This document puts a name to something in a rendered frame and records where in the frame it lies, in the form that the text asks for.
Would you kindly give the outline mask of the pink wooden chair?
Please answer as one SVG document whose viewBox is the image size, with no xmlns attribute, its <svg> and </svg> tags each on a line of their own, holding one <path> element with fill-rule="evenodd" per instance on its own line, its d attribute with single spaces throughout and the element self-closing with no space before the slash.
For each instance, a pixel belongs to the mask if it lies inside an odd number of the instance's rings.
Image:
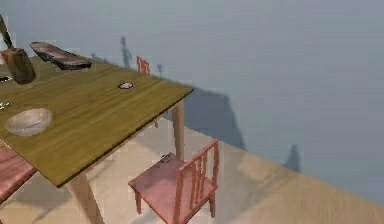
<svg viewBox="0 0 384 224">
<path fill-rule="evenodd" d="M 142 213 L 142 202 L 145 202 L 166 224 L 187 224 L 204 204 L 209 203 L 214 218 L 218 170 L 217 139 L 190 161 L 176 155 L 168 163 L 159 160 L 128 182 L 134 192 L 136 212 Z"/>
<path fill-rule="evenodd" d="M 36 172 L 37 170 L 13 149 L 0 146 L 0 204 Z"/>
<path fill-rule="evenodd" d="M 150 64 L 144 58 L 136 57 L 137 71 L 139 74 L 149 77 L 150 76 Z"/>
</svg>

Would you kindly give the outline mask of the dark brown snowboard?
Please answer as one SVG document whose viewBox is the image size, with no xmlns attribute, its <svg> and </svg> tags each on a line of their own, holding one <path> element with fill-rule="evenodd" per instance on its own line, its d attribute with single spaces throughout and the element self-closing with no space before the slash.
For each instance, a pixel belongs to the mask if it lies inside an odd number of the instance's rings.
<svg viewBox="0 0 384 224">
<path fill-rule="evenodd" d="M 44 62 L 51 62 L 61 70 L 80 70 L 92 66 L 91 62 L 50 43 L 34 41 L 30 47 Z"/>
</svg>

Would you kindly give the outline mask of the olive wooden table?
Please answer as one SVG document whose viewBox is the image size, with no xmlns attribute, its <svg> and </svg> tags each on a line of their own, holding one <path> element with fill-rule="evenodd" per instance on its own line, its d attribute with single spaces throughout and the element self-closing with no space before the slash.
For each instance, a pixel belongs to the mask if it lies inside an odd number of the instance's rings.
<svg viewBox="0 0 384 224">
<path fill-rule="evenodd" d="M 94 62 L 88 70 L 61 71 L 32 59 L 38 79 L 31 84 L 0 84 L 0 139 L 17 151 L 53 185 L 68 185 L 88 224 L 105 224 L 86 176 L 163 113 L 174 122 L 176 155 L 184 156 L 184 98 L 189 86 L 144 76 L 112 64 Z M 130 89 L 118 85 L 130 82 Z M 12 116 L 45 108 L 53 120 L 40 134 L 21 137 L 5 128 Z"/>
</svg>

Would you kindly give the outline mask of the grey bowl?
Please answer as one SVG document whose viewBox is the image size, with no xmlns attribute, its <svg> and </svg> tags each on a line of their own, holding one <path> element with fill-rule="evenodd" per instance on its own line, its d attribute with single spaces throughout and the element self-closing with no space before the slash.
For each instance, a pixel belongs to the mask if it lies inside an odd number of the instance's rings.
<svg viewBox="0 0 384 224">
<path fill-rule="evenodd" d="M 52 121 L 52 112 L 45 108 L 22 111 L 5 124 L 8 132 L 17 136 L 32 136 L 43 132 Z"/>
</svg>

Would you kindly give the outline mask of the brown wooden pot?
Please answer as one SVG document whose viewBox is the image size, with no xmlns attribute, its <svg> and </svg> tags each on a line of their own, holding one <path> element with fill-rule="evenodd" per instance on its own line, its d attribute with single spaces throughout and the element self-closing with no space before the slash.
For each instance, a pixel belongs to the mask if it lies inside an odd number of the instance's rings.
<svg viewBox="0 0 384 224">
<path fill-rule="evenodd" d="M 36 78 L 33 65 L 22 48 L 16 48 L 13 46 L 7 27 L 0 14 L 0 34 L 3 37 L 3 41 L 7 46 L 6 50 L 0 51 L 8 70 L 11 73 L 13 80 L 19 84 L 24 85 L 31 83 Z"/>
</svg>

